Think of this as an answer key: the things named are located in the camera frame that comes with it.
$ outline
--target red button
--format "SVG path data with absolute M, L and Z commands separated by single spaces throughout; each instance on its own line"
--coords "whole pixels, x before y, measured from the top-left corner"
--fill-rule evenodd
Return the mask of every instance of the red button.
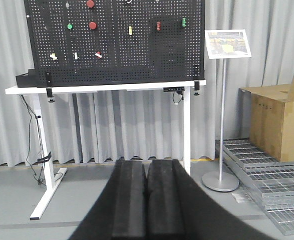
M 87 6 L 88 6 L 89 8 L 93 8 L 93 7 L 95 6 L 95 2 L 92 1 L 92 0 L 88 0 L 88 1 L 87 1 Z
M 89 28 L 94 30 L 97 28 L 97 24 L 94 21 L 92 21 L 91 23 L 89 23 Z

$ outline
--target curtain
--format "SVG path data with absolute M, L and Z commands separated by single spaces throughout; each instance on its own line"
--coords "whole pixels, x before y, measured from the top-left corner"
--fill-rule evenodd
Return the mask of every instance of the curtain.
M 252 58 L 229 59 L 225 138 L 248 137 L 250 102 L 238 89 L 290 83 L 294 72 L 294 0 L 207 0 L 206 29 L 246 29 Z M 33 68 L 23 0 L 0 0 L 0 165 L 26 160 L 30 116 L 20 97 L 5 95 L 15 76 Z M 221 60 L 208 59 L 207 86 L 191 98 L 191 157 L 214 158 L 219 136 Z M 41 96 L 46 141 L 53 158 L 65 163 L 103 163 L 119 157 L 183 157 L 183 104 L 171 93 L 106 91 Z M 29 162 L 39 157 L 32 120 Z

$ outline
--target sign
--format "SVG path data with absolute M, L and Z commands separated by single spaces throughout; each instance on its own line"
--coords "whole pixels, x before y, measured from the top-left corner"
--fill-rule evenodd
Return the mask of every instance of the sign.
M 246 31 L 240 30 L 206 30 L 206 46 L 210 59 L 250 58 Z

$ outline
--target black pegboard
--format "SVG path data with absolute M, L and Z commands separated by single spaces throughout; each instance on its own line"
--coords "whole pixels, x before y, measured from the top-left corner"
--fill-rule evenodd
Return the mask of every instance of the black pegboard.
M 86 3 L 25 0 L 35 86 L 47 87 L 47 72 L 54 87 L 204 79 L 204 0 L 95 0 L 93 8 Z M 90 29 L 89 22 L 98 27 Z

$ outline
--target white desk frame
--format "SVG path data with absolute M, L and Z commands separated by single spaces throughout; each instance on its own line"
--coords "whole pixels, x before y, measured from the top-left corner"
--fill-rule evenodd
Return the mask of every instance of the white desk frame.
M 206 85 L 206 80 L 199 81 L 200 86 Z M 53 87 L 52 93 L 56 94 L 80 94 L 80 93 L 97 93 L 99 91 L 127 90 L 127 91 L 144 91 L 144 90 L 161 90 L 169 87 L 185 87 L 183 101 L 183 119 L 184 119 L 184 158 L 183 166 L 190 175 L 190 87 L 194 86 L 194 81 L 175 81 L 175 82 L 155 82 L 155 83 L 136 83 L 136 84 L 115 84 L 115 85 L 94 85 L 94 86 L 64 86 Z M 46 88 L 23 87 L 17 86 L 6 89 L 7 95 L 31 95 L 34 111 L 37 116 L 42 116 L 39 94 L 46 94 Z M 43 141 L 44 155 L 48 155 L 46 137 L 44 132 L 43 118 L 39 118 L 40 133 Z M 59 173 L 54 177 L 52 159 L 45 163 L 44 175 L 46 179 L 47 190 L 39 201 L 35 210 L 30 216 L 30 220 L 39 220 L 48 206 L 53 194 L 58 188 L 67 169 L 59 169 Z

